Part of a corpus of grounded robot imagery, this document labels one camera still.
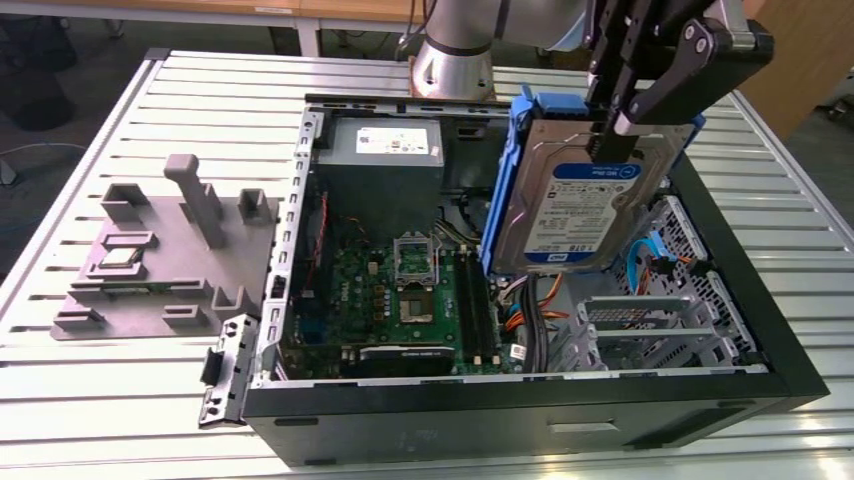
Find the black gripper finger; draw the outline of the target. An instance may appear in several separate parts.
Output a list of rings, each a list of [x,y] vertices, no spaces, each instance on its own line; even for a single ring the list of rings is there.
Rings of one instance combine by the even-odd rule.
[[[599,135],[588,143],[595,161],[623,161],[641,126],[688,123],[771,61],[773,39],[753,20],[691,18],[672,46],[648,33],[639,66],[637,94],[625,111],[608,112]]]
[[[585,4],[585,48],[591,51],[591,84],[585,105],[592,118],[625,111],[637,94],[639,66],[657,2],[588,1]]]

